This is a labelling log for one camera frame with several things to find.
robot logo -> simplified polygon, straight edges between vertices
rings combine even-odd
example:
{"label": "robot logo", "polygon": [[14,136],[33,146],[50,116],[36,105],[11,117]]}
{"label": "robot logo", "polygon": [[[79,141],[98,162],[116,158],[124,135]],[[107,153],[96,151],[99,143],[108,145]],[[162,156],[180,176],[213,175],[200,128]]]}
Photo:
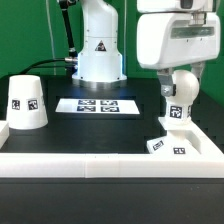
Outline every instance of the robot logo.
{"label": "robot logo", "polygon": [[107,51],[106,47],[103,43],[103,41],[101,40],[100,43],[97,45],[95,51]]}

green wall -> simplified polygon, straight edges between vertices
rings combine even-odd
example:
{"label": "green wall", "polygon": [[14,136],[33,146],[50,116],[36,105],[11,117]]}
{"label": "green wall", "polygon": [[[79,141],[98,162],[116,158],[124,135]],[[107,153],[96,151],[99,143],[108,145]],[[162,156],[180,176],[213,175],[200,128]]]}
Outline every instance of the green wall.
{"label": "green wall", "polygon": [[[224,33],[224,1],[221,0],[218,14]],[[124,49],[124,0],[106,0],[113,5],[119,17],[118,48],[126,53],[126,74],[129,78],[155,78],[154,71],[141,69],[136,60],[136,23],[140,14],[136,0],[127,0],[126,51]],[[56,0],[49,0],[52,29],[57,58],[67,56],[67,40]],[[69,9],[75,46],[78,51],[83,45],[83,23],[80,3]],[[51,42],[47,23],[46,0],[3,1],[0,6],[0,77],[14,74],[37,61],[51,59]],[[201,88],[224,106],[224,35],[221,37],[221,52],[217,60],[207,62]],[[32,70],[32,74],[53,74],[52,69]],[[64,75],[57,69],[57,75]]]}

black tabletop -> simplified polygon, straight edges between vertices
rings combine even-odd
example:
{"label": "black tabletop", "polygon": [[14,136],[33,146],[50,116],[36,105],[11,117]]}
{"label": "black tabletop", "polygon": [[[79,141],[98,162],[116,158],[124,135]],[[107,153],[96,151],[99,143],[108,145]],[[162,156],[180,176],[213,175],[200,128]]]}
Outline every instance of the black tabletop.
{"label": "black tabletop", "polygon": [[[147,153],[147,140],[164,135],[157,117],[165,101],[156,79],[129,79],[113,90],[75,87],[65,77],[41,78],[49,123],[10,129],[5,153]],[[8,78],[0,80],[0,119],[6,117]],[[64,114],[60,98],[131,99],[140,115]],[[193,121],[224,150],[224,109],[200,92]],[[203,223],[224,220],[223,179],[0,179],[0,223]]]}

